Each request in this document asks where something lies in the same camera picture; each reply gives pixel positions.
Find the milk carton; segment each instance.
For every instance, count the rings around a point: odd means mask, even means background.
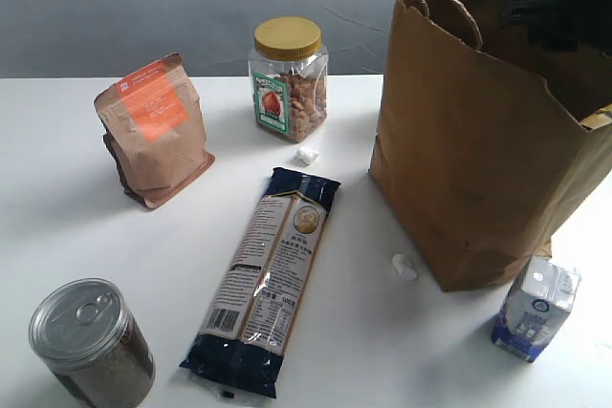
[[[528,362],[536,360],[570,315],[579,281],[577,274],[532,257],[497,315],[493,343]]]

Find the white table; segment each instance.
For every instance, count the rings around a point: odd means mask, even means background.
[[[342,182],[277,384],[278,407],[609,407],[610,178],[554,240],[584,277],[575,310],[533,365],[495,348],[506,288],[442,293],[367,176],[380,76],[330,79],[308,172]],[[255,128],[246,78],[194,78],[209,171],[144,211],[122,193],[94,97],[114,79],[0,80],[0,406],[77,407],[30,350],[39,302],[82,277],[123,291],[157,361],[144,408],[224,406],[178,370],[274,166],[296,147]],[[349,228],[355,238],[347,236]]]

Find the plastic jar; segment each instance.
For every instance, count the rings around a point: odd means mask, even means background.
[[[120,291],[82,279],[54,291],[30,323],[32,349],[90,408],[135,408],[155,379],[155,363]]]
[[[308,19],[288,16],[260,25],[249,54],[255,119],[302,142],[327,118],[327,48]]]

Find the brown paper bag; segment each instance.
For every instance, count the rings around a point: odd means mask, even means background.
[[[516,277],[612,167],[612,60],[529,46],[503,2],[395,5],[371,175],[445,290]]]
[[[200,98],[171,54],[112,85],[94,102],[125,193],[156,208],[214,162],[204,148]]]

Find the red label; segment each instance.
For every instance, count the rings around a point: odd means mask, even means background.
[[[162,61],[156,61],[115,85],[121,101],[149,142],[189,118]]]

